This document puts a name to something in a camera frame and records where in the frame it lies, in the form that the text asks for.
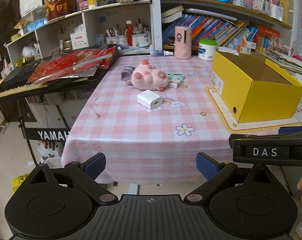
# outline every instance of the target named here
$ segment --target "black robotic gripper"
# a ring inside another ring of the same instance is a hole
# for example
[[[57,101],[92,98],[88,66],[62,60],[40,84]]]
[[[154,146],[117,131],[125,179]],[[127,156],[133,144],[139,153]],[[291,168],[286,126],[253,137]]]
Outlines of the black robotic gripper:
[[[196,166],[207,181],[183,200],[118,200],[94,181],[106,165],[102,153],[62,169],[39,164],[7,203],[6,221],[14,240],[291,239],[297,207],[266,164],[302,166],[302,132],[231,135],[230,145],[234,161],[254,163],[253,168],[218,163],[199,152]]]

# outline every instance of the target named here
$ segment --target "pink plush toy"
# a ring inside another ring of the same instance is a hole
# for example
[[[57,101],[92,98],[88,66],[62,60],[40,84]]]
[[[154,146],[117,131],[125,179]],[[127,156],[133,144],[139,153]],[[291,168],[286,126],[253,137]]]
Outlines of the pink plush toy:
[[[133,71],[131,80],[126,82],[140,90],[159,91],[163,91],[168,83],[167,75],[162,70],[155,69],[147,59],[141,61],[141,64]]]

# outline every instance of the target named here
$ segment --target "floor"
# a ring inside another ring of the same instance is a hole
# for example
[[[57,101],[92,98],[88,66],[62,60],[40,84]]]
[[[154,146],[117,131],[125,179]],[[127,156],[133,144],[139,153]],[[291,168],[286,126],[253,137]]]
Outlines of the floor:
[[[26,123],[26,127],[37,127],[37,125],[37,123]],[[37,154],[37,142],[32,141],[31,144]],[[32,158],[18,123],[12,122],[6,132],[0,134],[0,239],[7,240],[12,236],[4,217],[4,208],[12,196],[11,179],[32,171],[34,165],[29,166],[30,162],[32,162]],[[141,195],[180,194],[183,198],[204,181],[205,179],[198,182],[172,183],[160,186],[141,185],[139,193]],[[121,197],[122,194],[128,192],[129,185],[119,183],[117,187],[114,187],[110,184],[107,185],[107,189]],[[298,239],[296,234],[293,233],[292,236],[294,239]]]

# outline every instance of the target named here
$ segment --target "white charger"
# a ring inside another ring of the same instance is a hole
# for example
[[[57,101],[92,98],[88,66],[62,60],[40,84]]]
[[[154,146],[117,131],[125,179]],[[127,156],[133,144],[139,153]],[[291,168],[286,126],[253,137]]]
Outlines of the white charger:
[[[145,90],[142,93],[138,94],[138,102],[141,105],[153,110],[158,106],[162,105],[163,98],[151,90]]]

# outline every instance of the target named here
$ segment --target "bottle cap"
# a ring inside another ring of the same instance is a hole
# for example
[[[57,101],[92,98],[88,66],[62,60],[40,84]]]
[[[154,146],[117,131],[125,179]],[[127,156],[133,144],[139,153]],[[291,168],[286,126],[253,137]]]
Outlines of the bottle cap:
[[[166,55],[166,56],[173,56],[173,52],[172,51],[164,51],[164,54]]]

